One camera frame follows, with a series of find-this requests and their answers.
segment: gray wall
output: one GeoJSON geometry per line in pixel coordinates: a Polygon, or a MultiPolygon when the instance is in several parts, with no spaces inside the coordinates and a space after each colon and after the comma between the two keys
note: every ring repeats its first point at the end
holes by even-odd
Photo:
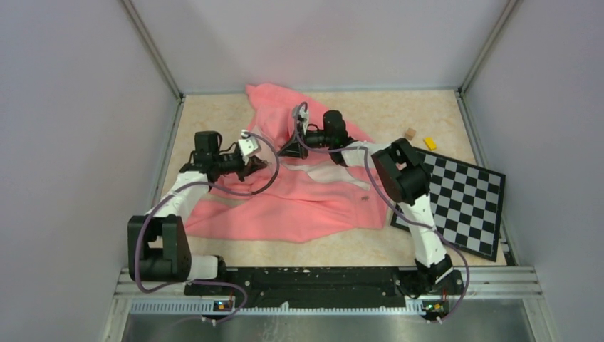
{"type": "Polygon", "coordinates": [[[185,93],[457,87],[505,0],[134,0],[185,93]]]}
{"type": "Polygon", "coordinates": [[[175,100],[116,0],[0,16],[0,340],[96,341],[175,100]]]}
{"type": "Polygon", "coordinates": [[[506,216],[564,341],[604,338],[604,2],[531,0],[469,93],[506,216]]]}

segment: yellow object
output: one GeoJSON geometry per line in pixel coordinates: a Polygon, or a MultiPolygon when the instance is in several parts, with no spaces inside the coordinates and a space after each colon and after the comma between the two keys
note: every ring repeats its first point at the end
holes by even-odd
{"type": "Polygon", "coordinates": [[[434,143],[434,141],[432,140],[432,138],[425,138],[424,139],[424,143],[426,144],[426,146],[431,150],[434,151],[436,150],[436,144],[434,143]]]}

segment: black and white checkered board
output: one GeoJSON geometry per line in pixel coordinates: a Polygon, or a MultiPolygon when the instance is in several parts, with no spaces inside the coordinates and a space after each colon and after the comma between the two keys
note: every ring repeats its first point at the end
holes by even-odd
{"type": "MultiPolygon", "coordinates": [[[[506,176],[415,149],[432,174],[430,201],[438,231],[460,250],[495,261],[506,176]]],[[[396,215],[393,227],[409,230],[396,215]]]]}

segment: pink cloth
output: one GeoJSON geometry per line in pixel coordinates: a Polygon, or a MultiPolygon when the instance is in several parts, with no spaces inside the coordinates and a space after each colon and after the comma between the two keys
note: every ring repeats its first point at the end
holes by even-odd
{"type": "MultiPolygon", "coordinates": [[[[329,109],[294,90],[269,83],[248,85],[246,92],[256,110],[247,129],[261,133],[277,150],[291,137],[291,111],[299,103],[308,103],[310,122],[319,128],[329,109]]],[[[346,128],[356,140],[372,141],[354,124],[347,122],[346,128]]],[[[265,145],[259,157],[274,163],[265,145]]],[[[328,155],[313,152],[305,160],[282,157],[280,161],[277,179],[261,194],[236,197],[213,189],[212,194],[247,201],[231,207],[201,200],[186,222],[187,233],[215,239],[306,242],[354,227],[384,226],[386,204],[370,186],[362,167],[341,167],[328,155]]],[[[274,165],[248,176],[244,182],[236,175],[227,175],[218,183],[237,192],[251,192],[263,187],[273,171],[274,165]]]]}

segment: beige table surface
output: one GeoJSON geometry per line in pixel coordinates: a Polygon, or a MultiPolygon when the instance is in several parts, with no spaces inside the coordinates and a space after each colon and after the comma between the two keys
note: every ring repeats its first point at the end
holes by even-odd
{"type": "MultiPolygon", "coordinates": [[[[435,152],[474,164],[462,117],[452,90],[324,92],[307,95],[338,109],[377,143],[402,137],[408,127],[417,131],[414,146],[426,148],[423,138],[431,137],[435,152]]],[[[194,149],[193,137],[200,130],[215,130],[228,146],[238,138],[254,110],[244,94],[188,95],[180,119],[174,149],[163,187],[166,193],[176,180],[178,169],[194,149]]],[[[193,254],[216,254],[229,266],[407,266],[415,265],[408,232],[389,225],[383,229],[356,228],[314,239],[303,244],[279,241],[233,241],[188,236],[193,254]]],[[[461,259],[449,251],[453,263],[461,259]]],[[[464,253],[472,266],[505,265],[499,247],[497,262],[464,253]]]]}

